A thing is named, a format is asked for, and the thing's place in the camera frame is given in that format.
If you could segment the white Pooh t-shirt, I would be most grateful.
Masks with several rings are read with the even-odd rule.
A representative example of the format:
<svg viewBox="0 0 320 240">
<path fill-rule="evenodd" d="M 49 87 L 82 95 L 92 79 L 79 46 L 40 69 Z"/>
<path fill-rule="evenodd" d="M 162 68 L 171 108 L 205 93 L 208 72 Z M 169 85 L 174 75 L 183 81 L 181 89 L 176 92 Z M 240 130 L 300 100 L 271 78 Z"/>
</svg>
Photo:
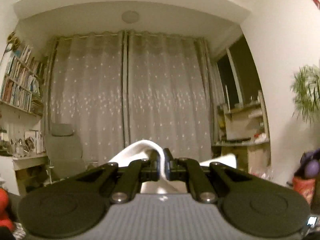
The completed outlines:
<svg viewBox="0 0 320 240">
<path fill-rule="evenodd" d="M 159 180 L 144 182 L 141 185 L 140 193 L 144 194 L 170 194 L 187 193 L 187 186 L 181 181 L 168 181 L 164 174 L 164 152 L 155 142 L 140 140 L 127 146 L 112 159 L 111 163 L 117 163 L 119 167 L 127 167 L 134 160 L 155 160 L 160 165 Z"/>
</svg>

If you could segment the wooden shelf unit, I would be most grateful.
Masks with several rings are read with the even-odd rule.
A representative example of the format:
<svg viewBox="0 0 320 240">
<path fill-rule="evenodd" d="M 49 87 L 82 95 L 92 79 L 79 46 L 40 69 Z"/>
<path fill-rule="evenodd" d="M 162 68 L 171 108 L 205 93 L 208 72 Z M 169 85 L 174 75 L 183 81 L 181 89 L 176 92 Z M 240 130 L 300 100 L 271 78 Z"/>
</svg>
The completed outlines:
<svg viewBox="0 0 320 240">
<path fill-rule="evenodd" d="M 270 133 L 265 100 L 258 91 L 257 100 L 219 111 L 219 139 L 213 143 L 214 156 L 233 154 L 237 168 L 254 175 L 265 173 L 271 163 Z"/>
</svg>

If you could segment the grey office chair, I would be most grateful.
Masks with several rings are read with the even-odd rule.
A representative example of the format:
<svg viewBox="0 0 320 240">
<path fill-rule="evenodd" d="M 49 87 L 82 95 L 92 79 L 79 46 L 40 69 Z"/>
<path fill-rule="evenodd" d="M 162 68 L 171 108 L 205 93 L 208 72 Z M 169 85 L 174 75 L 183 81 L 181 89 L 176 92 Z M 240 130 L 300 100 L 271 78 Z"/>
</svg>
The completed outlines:
<svg viewBox="0 0 320 240">
<path fill-rule="evenodd" d="M 65 179 L 85 172 L 81 140 L 71 124 L 52 123 L 44 143 L 53 178 Z"/>
</svg>

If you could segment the grey star curtain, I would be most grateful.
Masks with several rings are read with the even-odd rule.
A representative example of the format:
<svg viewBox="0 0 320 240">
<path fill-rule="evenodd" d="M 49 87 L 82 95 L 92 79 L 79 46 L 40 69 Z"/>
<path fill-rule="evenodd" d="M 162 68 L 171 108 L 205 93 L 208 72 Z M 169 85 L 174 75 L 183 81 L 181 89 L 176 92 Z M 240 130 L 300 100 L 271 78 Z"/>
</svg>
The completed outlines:
<svg viewBox="0 0 320 240">
<path fill-rule="evenodd" d="M 79 136 L 86 163 L 103 164 L 140 140 L 175 157 L 212 157 L 219 90 L 205 38 L 135 31 L 59 37 L 48 85 L 46 130 Z"/>
</svg>

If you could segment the white desk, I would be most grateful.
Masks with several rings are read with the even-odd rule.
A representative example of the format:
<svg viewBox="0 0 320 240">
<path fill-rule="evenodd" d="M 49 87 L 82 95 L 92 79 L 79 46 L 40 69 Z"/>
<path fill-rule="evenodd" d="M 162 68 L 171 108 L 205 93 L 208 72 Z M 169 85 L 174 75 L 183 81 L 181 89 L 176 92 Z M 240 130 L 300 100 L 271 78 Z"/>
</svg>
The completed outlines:
<svg viewBox="0 0 320 240">
<path fill-rule="evenodd" d="M 1 156 L 1 186 L 12 194 L 23 196 L 27 183 L 36 177 L 34 168 L 44 167 L 47 163 L 45 153 L 21 158 Z"/>
</svg>

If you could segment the orange bag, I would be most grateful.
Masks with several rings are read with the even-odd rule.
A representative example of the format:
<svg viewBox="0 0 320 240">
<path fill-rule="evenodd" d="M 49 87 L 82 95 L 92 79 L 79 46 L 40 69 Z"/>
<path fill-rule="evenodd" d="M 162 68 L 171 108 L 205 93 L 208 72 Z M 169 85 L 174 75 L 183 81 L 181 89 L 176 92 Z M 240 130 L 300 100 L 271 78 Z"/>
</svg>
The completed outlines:
<svg viewBox="0 0 320 240">
<path fill-rule="evenodd" d="M 293 183 L 293 189 L 301 194 L 305 200 L 308 202 L 309 205 L 311 205 L 311 202 L 313 200 L 313 195 L 315 192 L 315 183 L 316 179 L 303 179 L 297 176 L 293 177 L 292 180 Z"/>
</svg>

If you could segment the red knitted cushion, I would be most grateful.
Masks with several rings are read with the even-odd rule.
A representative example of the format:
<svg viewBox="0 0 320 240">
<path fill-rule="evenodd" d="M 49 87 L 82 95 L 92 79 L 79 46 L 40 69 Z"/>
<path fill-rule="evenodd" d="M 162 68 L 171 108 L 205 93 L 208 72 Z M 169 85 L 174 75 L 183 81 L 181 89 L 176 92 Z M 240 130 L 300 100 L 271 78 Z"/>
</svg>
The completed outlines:
<svg viewBox="0 0 320 240">
<path fill-rule="evenodd" d="M 9 195 L 3 188 L 0 189 L 0 223 L 1 229 L 8 229 L 10 232 L 14 232 L 15 225 L 9 218 L 7 208 L 9 206 Z"/>
</svg>

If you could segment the purple plush toy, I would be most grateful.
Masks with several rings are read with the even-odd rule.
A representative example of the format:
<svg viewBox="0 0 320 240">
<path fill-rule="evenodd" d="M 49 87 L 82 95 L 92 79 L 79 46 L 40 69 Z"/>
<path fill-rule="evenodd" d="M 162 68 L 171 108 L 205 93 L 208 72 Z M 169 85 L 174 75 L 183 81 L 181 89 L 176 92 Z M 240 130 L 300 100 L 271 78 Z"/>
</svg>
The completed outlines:
<svg viewBox="0 0 320 240">
<path fill-rule="evenodd" d="M 319 148 L 304 152 L 300 159 L 300 167 L 295 172 L 295 177 L 313 179 L 319 174 Z"/>
</svg>

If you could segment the smartphone playing video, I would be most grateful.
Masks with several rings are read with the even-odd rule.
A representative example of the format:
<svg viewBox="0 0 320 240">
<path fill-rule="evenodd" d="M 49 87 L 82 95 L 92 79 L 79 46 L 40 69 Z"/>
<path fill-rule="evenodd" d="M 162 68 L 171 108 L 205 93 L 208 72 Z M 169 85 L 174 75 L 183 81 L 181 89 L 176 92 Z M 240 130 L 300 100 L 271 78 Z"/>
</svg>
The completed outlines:
<svg viewBox="0 0 320 240">
<path fill-rule="evenodd" d="M 307 220 L 306 226 L 313 229 L 313 228 L 317 227 L 318 220 L 319 220 L 318 216 L 311 215 Z"/>
</svg>

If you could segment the green potted plant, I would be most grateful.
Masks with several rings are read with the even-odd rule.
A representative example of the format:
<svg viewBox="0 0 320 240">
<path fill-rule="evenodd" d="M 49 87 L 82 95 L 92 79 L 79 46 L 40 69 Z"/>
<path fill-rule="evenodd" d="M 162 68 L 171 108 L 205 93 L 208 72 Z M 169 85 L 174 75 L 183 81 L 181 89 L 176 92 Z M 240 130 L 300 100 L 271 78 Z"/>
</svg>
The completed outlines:
<svg viewBox="0 0 320 240">
<path fill-rule="evenodd" d="M 304 122 L 319 120 L 319 67 L 304 65 L 293 75 L 294 114 Z"/>
</svg>

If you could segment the round ceiling lamp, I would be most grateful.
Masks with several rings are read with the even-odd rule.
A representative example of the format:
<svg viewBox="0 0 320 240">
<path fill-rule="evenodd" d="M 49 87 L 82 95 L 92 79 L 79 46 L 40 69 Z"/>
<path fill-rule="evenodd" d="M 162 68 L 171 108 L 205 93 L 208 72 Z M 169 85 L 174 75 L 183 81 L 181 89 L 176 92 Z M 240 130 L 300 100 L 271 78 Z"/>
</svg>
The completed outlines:
<svg viewBox="0 0 320 240">
<path fill-rule="evenodd" d="M 134 24 L 139 21 L 139 13 L 136 11 L 125 11 L 122 13 L 121 19 L 127 24 Z"/>
</svg>

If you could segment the wall bookshelf with books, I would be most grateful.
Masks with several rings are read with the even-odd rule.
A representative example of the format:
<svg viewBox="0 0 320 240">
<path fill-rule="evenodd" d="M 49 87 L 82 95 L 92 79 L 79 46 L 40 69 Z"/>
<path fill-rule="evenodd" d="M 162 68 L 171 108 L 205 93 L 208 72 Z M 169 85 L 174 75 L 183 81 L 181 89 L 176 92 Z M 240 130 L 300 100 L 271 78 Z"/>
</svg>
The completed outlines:
<svg viewBox="0 0 320 240">
<path fill-rule="evenodd" d="M 13 31 L 1 58 L 1 103 L 32 115 L 43 115 L 42 86 L 46 58 Z"/>
</svg>

